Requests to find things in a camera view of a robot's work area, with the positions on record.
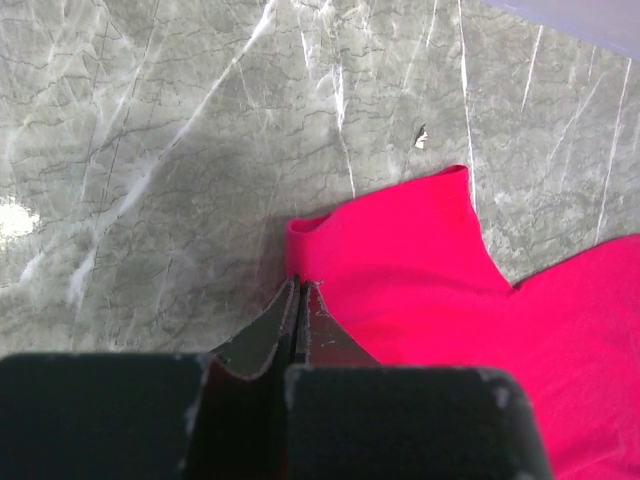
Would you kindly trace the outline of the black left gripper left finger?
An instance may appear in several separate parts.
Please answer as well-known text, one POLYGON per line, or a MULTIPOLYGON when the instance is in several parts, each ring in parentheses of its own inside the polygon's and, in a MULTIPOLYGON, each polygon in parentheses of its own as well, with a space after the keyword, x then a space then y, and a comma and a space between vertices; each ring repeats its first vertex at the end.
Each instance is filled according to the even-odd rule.
POLYGON ((5 479, 273 479, 300 300, 287 280, 199 353, 23 353, 1 361, 5 479))

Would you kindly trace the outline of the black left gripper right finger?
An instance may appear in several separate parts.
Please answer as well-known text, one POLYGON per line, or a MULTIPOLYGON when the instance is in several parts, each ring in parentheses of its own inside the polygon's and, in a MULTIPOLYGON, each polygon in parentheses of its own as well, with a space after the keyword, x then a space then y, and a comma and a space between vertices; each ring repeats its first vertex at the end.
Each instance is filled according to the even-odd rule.
POLYGON ((531 403, 507 373, 385 367, 306 284, 284 380, 291 479, 549 479, 531 403))

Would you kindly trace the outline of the red t-shirt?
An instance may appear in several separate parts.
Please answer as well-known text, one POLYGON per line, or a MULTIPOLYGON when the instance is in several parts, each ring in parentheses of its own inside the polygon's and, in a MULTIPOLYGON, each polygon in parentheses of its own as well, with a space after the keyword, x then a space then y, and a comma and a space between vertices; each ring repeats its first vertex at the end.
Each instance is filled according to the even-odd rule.
POLYGON ((639 239, 580 253, 519 285, 485 248, 463 165, 286 228, 286 268, 392 366, 515 377, 559 479, 639 475, 639 239))

